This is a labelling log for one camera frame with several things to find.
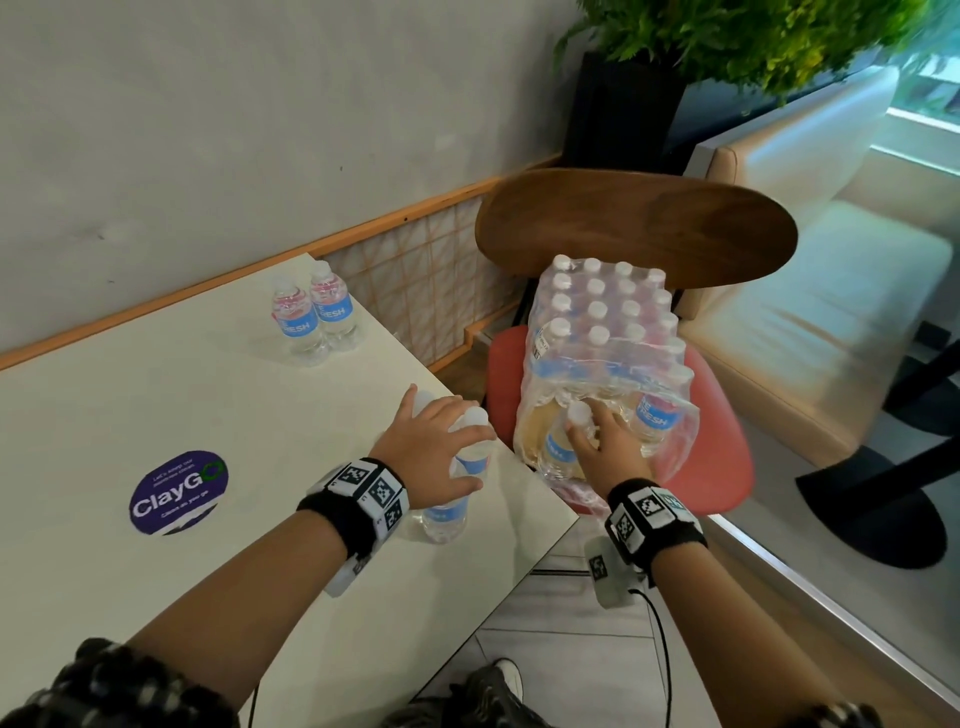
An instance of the left hand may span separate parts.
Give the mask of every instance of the left hand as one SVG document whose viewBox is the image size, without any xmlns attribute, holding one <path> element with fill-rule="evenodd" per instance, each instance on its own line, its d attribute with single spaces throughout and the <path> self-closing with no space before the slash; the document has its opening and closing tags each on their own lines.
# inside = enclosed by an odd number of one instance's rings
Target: left hand
<svg viewBox="0 0 960 728">
<path fill-rule="evenodd" d="M 480 490 L 483 481 L 470 475 L 450 477 L 450 461 L 463 448 L 484 440 L 495 440 L 492 427 L 475 425 L 448 432 L 475 401 L 462 397 L 433 400 L 417 417 L 413 416 L 417 385 L 411 384 L 400 401 L 394 421 L 370 451 L 394 469 L 407 488 L 414 510 L 446 505 Z"/>
</svg>

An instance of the case of water bottles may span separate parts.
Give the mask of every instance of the case of water bottles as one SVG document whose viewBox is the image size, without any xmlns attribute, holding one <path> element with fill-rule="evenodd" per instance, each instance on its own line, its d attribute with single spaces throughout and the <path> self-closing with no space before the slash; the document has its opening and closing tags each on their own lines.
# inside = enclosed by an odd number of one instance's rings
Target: case of water bottles
<svg viewBox="0 0 960 728">
<path fill-rule="evenodd" d="M 540 277 L 530 314 L 514 450 L 569 503 L 596 515 L 607 504 L 584 482 L 564 432 L 593 438 L 594 398 L 618 412 L 658 480 L 684 463 L 700 426 L 690 402 L 693 371 L 677 337 L 662 270 L 558 255 Z"/>
</svg>

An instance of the hand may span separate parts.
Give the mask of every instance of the hand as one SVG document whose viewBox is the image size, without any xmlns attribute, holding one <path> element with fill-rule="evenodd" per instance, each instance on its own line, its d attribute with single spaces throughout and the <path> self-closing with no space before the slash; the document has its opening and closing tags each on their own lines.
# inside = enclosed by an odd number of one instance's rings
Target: hand
<svg viewBox="0 0 960 728">
<path fill-rule="evenodd" d="M 417 417 L 413 416 L 417 385 L 411 384 L 403 395 L 393 423 L 380 435 L 370 457 L 394 469 L 407 488 L 414 510 L 446 505 L 483 487 L 483 481 L 470 475 L 450 477 L 450 461 L 463 448 L 484 440 L 495 440 L 492 427 L 474 425 L 448 432 L 450 427 L 475 401 L 462 397 L 433 400 Z"/>
<path fill-rule="evenodd" d="M 624 480 L 632 477 L 653 480 L 650 465 L 640 454 L 640 442 L 623 418 L 603 402 L 589 399 L 584 402 L 593 412 L 600 447 L 591 445 L 586 433 L 571 423 L 566 425 L 566 436 L 577 453 L 587 483 L 596 494 L 606 500 L 610 491 Z"/>
</svg>

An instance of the wristband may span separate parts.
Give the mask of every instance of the wristband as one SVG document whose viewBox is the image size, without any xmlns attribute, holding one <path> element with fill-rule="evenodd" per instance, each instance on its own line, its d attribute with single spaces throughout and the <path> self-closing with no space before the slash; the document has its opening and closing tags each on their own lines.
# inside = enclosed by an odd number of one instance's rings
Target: wristband
<svg viewBox="0 0 960 728">
<path fill-rule="evenodd" d="M 608 496 L 611 508 L 605 527 L 620 557 L 654 583 L 650 565 L 665 548 L 680 544 L 707 545 L 704 529 L 680 500 L 652 480 L 632 478 Z"/>
<path fill-rule="evenodd" d="M 394 533 L 410 510 L 410 499 L 403 482 L 386 463 L 365 457 L 321 478 L 297 510 L 323 516 L 347 547 L 347 562 L 325 589 L 331 596 L 339 596 Z"/>
</svg>

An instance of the white table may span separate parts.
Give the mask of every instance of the white table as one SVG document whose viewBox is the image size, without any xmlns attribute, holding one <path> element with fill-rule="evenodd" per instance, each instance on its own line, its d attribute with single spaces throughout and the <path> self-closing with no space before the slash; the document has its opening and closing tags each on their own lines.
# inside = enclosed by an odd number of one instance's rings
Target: white table
<svg viewBox="0 0 960 728">
<path fill-rule="evenodd" d="M 445 389 L 359 306 L 366 340 L 321 367 L 283 361 L 274 273 L 304 255 L 0 373 L 0 711 L 80 641 L 122 641 L 366 453 L 410 382 Z M 150 471 L 208 450 L 226 492 L 193 527 L 137 531 Z M 457 650 L 574 522 L 504 446 L 468 528 L 433 546 L 406 522 L 339 599 L 313 605 L 265 676 L 258 725 L 373 725 Z"/>
</svg>

